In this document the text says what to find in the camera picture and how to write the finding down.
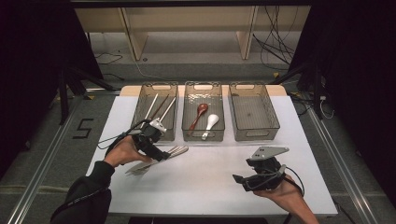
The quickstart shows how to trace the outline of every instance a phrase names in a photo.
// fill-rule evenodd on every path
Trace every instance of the white spoon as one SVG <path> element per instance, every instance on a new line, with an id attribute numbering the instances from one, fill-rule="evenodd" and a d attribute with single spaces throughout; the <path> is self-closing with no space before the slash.
<path id="1" fill-rule="evenodd" d="M 202 140 L 206 140 L 207 135 L 209 134 L 209 130 L 212 129 L 213 125 L 215 125 L 219 121 L 219 116 L 215 114 L 209 115 L 207 117 L 207 126 L 206 126 L 206 132 L 202 135 Z"/>

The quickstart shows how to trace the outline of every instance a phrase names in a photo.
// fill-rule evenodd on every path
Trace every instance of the spoon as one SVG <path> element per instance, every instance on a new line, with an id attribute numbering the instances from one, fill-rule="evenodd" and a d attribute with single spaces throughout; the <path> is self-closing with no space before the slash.
<path id="1" fill-rule="evenodd" d="M 209 117 L 207 118 L 206 132 L 202 135 L 202 140 L 206 140 L 207 135 L 209 134 L 209 130 L 211 130 L 213 125 L 215 125 L 218 121 L 219 116 L 215 114 L 209 115 Z"/>
<path id="2" fill-rule="evenodd" d="M 198 119 L 207 111 L 207 108 L 208 108 L 208 105 L 207 105 L 207 104 L 200 104 L 200 105 L 198 105 L 198 108 L 197 108 L 197 113 L 198 113 L 198 115 L 197 115 L 197 117 L 195 118 L 194 122 L 191 124 L 191 126 L 190 126 L 190 128 L 189 128 L 189 131 L 192 131 L 192 130 L 195 129 L 195 125 L 197 124 Z"/>

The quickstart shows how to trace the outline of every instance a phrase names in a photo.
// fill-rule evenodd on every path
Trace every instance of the white table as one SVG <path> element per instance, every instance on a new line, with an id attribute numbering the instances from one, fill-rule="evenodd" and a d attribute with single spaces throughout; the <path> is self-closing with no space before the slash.
<path id="1" fill-rule="evenodd" d="M 276 158 L 281 164 L 293 169 L 303 180 L 304 198 L 314 214 L 318 217 L 337 214 L 291 99 L 288 96 L 271 96 L 280 123 L 275 140 L 235 142 L 226 94 L 223 95 L 226 121 L 224 140 L 204 144 L 184 142 L 181 133 L 183 101 L 179 98 L 176 140 L 156 146 L 161 150 L 168 150 L 173 146 L 189 146 L 189 151 L 151 167 L 144 175 L 125 174 L 138 161 L 118 167 L 110 185 L 113 195 L 110 214 L 147 217 L 286 215 L 287 212 L 275 203 L 252 192 L 245 192 L 233 180 L 233 175 L 255 175 L 246 159 L 259 146 L 288 147 L 289 152 Z M 101 140 L 129 129 L 136 104 L 135 96 L 116 97 Z M 104 149 L 96 149 L 87 174 L 91 173 L 94 162 L 102 160 L 105 153 Z M 287 173 L 300 184 L 292 172 Z"/>

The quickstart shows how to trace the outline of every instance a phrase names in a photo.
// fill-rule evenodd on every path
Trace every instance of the brown wooden spoon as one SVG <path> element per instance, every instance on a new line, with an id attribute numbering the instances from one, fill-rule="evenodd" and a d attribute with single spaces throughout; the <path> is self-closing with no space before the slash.
<path id="1" fill-rule="evenodd" d="M 191 124 L 189 131 L 192 131 L 195 129 L 195 125 L 198 122 L 198 119 L 207 111 L 208 105 L 207 104 L 200 104 L 198 105 L 197 108 L 197 117 L 195 118 L 194 122 Z"/>

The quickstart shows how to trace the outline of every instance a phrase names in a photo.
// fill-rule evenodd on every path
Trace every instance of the person's left hand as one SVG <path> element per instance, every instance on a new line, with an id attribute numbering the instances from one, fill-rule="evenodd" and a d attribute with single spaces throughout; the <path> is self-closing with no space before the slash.
<path id="1" fill-rule="evenodd" d="M 127 135 L 107 154 L 104 161 L 113 167 L 117 167 L 120 164 L 125 164 L 131 161 L 151 162 L 151 158 L 139 153 L 134 146 L 132 136 Z"/>

